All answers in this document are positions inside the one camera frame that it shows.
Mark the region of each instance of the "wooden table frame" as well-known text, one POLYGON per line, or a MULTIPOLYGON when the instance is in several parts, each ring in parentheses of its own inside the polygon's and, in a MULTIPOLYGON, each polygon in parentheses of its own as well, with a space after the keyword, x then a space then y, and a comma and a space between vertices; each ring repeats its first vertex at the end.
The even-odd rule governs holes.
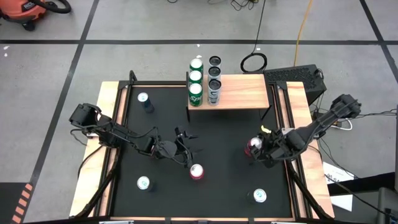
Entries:
MULTIPOLYGON (((113 117, 114 121, 119 124, 125 124, 131 88, 127 88, 129 82, 103 82, 99 93, 97 105, 102 109, 102 113, 113 117)), ((185 82, 134 82, 134 87, 185 87, 185 82)), ((275 88, 278 94, 268 94, 274 96, 272 99, 274 110, 277 114, 279 127, 300 127, 306 126, 312 122, 310 112, 307 104, 307 99, 304 92, 304 87, 301 82, 287 82, 286 86, 282 88, 275 88)), ((316 141, 311 144, 315 149, 318 149, 316 141)), ((98 138, 88 140, 85 157, 92 151, 98 148, 98 138)), ((102 149, 90 158, 83 166, 80 178, 76 186, 75 196, 72 203, 70 215, 76 215, 80 212, 86 203, 91 199, 92 195, 98 189, 100 183, 106 176, 105 171, 109 171, 113 165, 116 149, 102 149)), ((294 162, 294 167, 299 174, 305 176, 304 181, 307 184, 308 190, 311 192, 315 200, 322 206, 322 208, 334 217, 333 208, 331 206, 328 188, 326 186, 326 179, 323 174, 322 160, 319 152, 308 148, 302 155, 301 160, 294 162)), ((109 203, 112 201, 112 194, 114 183, 108 184, 100 201, 90 216, 105 216, 110 214, 109 203)), ((255 222, 264 221, 294 221, 297 216, 305 218, 317 218, 314 211, 306 205, 303 196, 297 186, 294 187, 296 192, 298 210, 294 211, 292 207, 292 218, 255 218, 255 222)), ((165 217, 113 217, 113 220, 157 220, 165 221, 165 217)), ((230 222, 248 222, 248 218, 171 218, 171 221, 230 221, 230 222)))

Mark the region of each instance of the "orange vacuum cleaner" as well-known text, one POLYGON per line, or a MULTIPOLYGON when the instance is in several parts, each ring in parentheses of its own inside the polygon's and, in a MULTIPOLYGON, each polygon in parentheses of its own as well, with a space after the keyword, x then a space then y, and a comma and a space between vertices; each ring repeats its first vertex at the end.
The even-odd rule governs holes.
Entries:
POLYGON ((34 21, 44 16, 46 10, 66 14, 71 11, 67 0, 59 0, 64 8, 51 1, 44 0, 0 0, 0 18, 22 24, 25 30, 35 29, 34 21))

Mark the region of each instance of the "red can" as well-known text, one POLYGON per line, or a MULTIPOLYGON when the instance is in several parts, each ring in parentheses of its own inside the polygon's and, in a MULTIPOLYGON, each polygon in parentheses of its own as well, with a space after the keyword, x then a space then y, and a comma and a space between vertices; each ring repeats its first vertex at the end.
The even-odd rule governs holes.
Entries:
POLYGON ((202 179, 203 175, 205 174, 205 171, 203 170, 203 167, 199 164, 194 164, 191 166, 191 169, 189 170, 189 174, 192 179, 194 180, 200 180, 202 179))
POLYGON ((259 137, 254 137, 254 138, 250 139, 250 141, 248 142, 248 144, 244 148, 244 153, 246 155, 248 155, 249 157, 251 157, 250 149, 252 147, 256 147, 258 149, 261 149, 261 146, 262 146, 262 140, 259 137))

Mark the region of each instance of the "white paper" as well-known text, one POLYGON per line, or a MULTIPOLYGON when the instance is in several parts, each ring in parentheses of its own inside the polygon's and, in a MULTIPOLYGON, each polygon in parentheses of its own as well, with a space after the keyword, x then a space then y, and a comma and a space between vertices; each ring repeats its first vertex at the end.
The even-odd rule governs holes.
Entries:
MULTIPOLYGON (((346 172, 339 167, 335 167, 330 165, 326 162, 323 162, 323 170, 325 175, 329 178, 333 179, 336 182, 346 181, 346 180, 353 180, 353 174, 350 172, 346 172)), ((327 184, 332 184, 333 181, 326 178, 327 184)), ((353 196, 352 195, 339 195, 339 196, 332 196, 330 197, 331 203, 336 205, 342 209, 352 211, 353 209, 353 196)))

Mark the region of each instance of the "can lid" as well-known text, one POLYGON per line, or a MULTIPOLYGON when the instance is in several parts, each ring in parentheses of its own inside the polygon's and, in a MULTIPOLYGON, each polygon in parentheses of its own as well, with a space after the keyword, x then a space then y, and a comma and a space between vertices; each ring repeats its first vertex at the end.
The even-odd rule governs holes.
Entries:
POLYGON ((219 67, 211 67, 209 68, 209 75, 211 76, 217 76, 221 73, 221 70, 219 67))
POLYGON ((199 71, 192 71, 189 73, 189 78, 193 81, 198 81, 201 79, 201 73, 199 71))
POLYGON ((261 144, 262 144, 261 139, 259 139, 259 138, 257 138, 257 137, 254 137, 254 138, 252 138, 252 139, 250 140, 250 145, 251 145, 251 146, 256 146, 257 148, 260 148, 260 147, 261 147, 261 144))
POLYGON ((201 85, 199 83, 194 83, 194 84, 190 85, 189 91, 192 94, 199 94, 201 92, 201 85))
POLYGON ((212 56, 209 59, 210 65, 217 66, 221 64, 221 58, 219 56, 212 56))
POLYGON ((191 175, 194 177, 200 177, 203 174, 203 167, 199 164, 194 164, 190 169, 191 175))
POLYGON ((146 176, 142 176, 137 180, 137 186, 141 190, 146 190, 149 187, 149 178, 146 176))
POLYGON ((221 82, 218 80, 211 80, 209 82, 209 88, 211 88, 212 90, 218 90, 221 88, 221 82))
POLYGON ((195 58, 191 61, 190 64, 193 68, 200 68, 203 65, 203 62, 199 58, 195 58))
POLYGON ((140 102, 145 102, 148 100, 148 94, 147 93, 140 93, 138 94, 138 101, 140 102))
POLYGON ((253 193, 253 197, 255 201, 259 203, 265 202, 267 200, 267 194, 262 189, 256 189, 253 193))

